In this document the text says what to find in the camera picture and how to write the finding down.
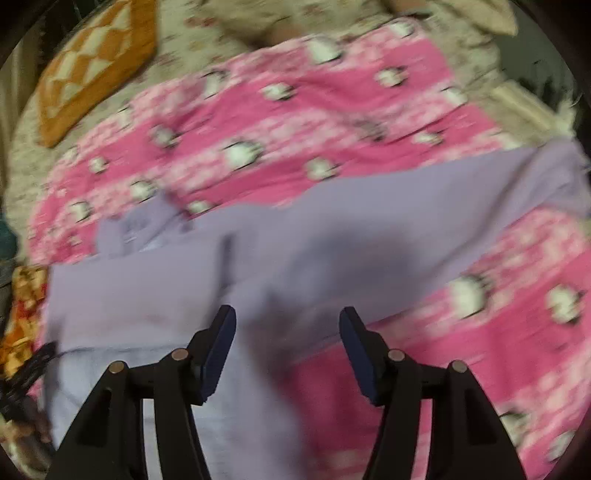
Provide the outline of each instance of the black bracket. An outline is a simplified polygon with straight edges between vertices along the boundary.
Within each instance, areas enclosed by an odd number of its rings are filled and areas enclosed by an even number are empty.
[[[215,392],[235,332],[236,313],[222,306],[210,328],[157,364],[111,363],[70,426],[47,480],[148,480],[145,398],[154,399],[163,478],[210,480],[191,405]]]
[[[363,395],[384,414],[363,480],[409,480],[418,440],[420,404],[433,400],[426,480],[525,480],[503,424],[468,368],[421,365],[365,328],[352,307],[340,336]]]

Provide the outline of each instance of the orange checkered cushion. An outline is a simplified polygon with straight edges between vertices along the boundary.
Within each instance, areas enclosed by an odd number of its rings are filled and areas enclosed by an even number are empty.
[[[155,52],[156,0],[116,0],[52,60],[38,85],[41,143],[56,145]]]

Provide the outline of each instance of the lavender cloth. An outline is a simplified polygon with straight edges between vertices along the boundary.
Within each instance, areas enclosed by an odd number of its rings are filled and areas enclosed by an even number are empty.
[[[586,216],[584,165],[578,144],[556,140],[539,150],[328,181],[285,209],[213,210],[183,241],[55,266],[49,340],[62,352],[181,344],[229,303],[241,326],[256,327],[254,341],[274,346],[261,351],[302,355],[335,337],[343,306],[354,305],[368,323],[411,307],[539,205]],[[137,247],[153,240],[146,235]]]
[[[62,352],[150,347],[178,342],[177,329],[198,330],[222,293],[223,244],[202,236],[198,248],[180,240],[171,247],[53,266],[47,339]]]
[[[118,258],[182,241],[193,225],[166,193],[140,203],[121,218],[103,219],[97,228],[96,258]]]
[[[185,345],[195,330],[207,326],[211,317],[205,312],[212,302],[229,303],[238,313],[236,339],[218,392],[196,419],[198,429],[211,432],[202,442],[212,452],[206,454],[212,477],[305,478],[297,417],[272,384],[285,362],[334,339],[337,314],[345,305],[354,305],[368,323],[412,306],[457,277],[509,224],[539,205],[586,216],[591,196],[581,173],[585,164],[577,144],[557,140],[539,150],[521,148],[414,171],[331,180],[285,209],[243,205],[214,210],[193,222],[186,240],[169,236],[160,249],[119,262],[155,253],[171,258],[186,248],[184,255],[201,270],[185,288],[219,287],[217,300],[199,297],[201,316],[187,319],[177,308],[167,323],[144,327],[137,309],[144,311],[142,299],[152,293],[144,290],[120,305],[127,313],[121,318],[133,317],[135,326],[119,325],[117,335],[106,332],[110,320],[105,311],[94,312],[90,321],[82,299],[69,290],[88,281],[80,270],[59,267],[62,276],[57,284],[52,278],[48,319],[56,333],[52,339],[60,341],[66,354],[52,365],[46,382],[57,439],[111,360],[152,362],[165,346]],[[135,247],[160,242],[159,230],[154,231]],[[101,244],[107,256],[126,253],[108,246],[120,245],[118,237],[110,243],[107,235]],[[220,254],[222,260],[199,264],[204,252]],[[89,262],[83,272],[105,284],[104,301],[108,287],[137,288],[133,282],[111,285],[117,267],[107,272],[103,263]],[[159,278],[160,272],[152,274]],[[161,281],[159,288],[170,286]],[[56,299],[64,302],[59,329],[51,328]],[[110,335],[113,350],[100,348],[104,335]],[[162,348],[145,348],[156,344]],[[155,454],[153,444],[148,451]],[[151,471],[157,471],[155,460],[149,462]]]

